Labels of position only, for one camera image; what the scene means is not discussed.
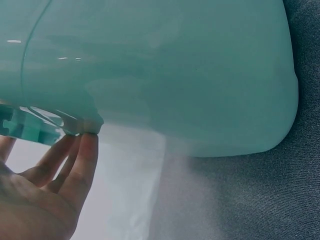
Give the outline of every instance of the finger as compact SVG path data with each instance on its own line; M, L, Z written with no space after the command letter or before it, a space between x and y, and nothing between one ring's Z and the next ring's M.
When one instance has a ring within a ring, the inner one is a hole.
M98 136L86 133L81 138L73 168L58 192L78 214L91 188L97 160Z
M12 136L19 137L23 132L24 126L18 124L16 128L11 133ZM1 136L0 137L0 161L6 163L12 148L16 143L16 138L10 136Z
M10 136L0 136L0 161L6 163L16 139Z
M43 187L54 178L61 163L68 155L74 139L73 136L65 135L46 152L36 166L19 175L25 177L37 187Z
M80 141L81 141L81 137L80 136L76 137L75 142L70 150L69 156L65 161L58 176L56 177L55 180L45 185L43 187L43 190L49 191L55 194L59 192L62 184L65 182L66 178L69 176L69 173L74 166L74 163L76 161L76 158L79 152Z

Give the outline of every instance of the teal humidifier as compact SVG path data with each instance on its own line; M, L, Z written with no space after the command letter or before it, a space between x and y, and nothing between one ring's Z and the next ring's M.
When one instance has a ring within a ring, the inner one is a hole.
M282 0L0 1L1 135L108 142L114 125L244 155L280 143L297 105Z

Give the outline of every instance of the gray upholstery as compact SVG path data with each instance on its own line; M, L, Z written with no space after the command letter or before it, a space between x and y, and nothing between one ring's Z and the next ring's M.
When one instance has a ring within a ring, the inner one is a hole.
M167 156L150 240L320 239L320 1L283 1L300 94L290 133L259 154Z

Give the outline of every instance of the palm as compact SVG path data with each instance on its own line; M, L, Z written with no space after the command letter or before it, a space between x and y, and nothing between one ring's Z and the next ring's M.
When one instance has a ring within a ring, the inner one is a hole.
M4 163L10 152L5 143L13 141L7 137L0 144L0 235L8 240L70 239L92 184L97 138L85 134L74 142L67 136L35 167L20 174ZM67 161L52 181L66 155Z

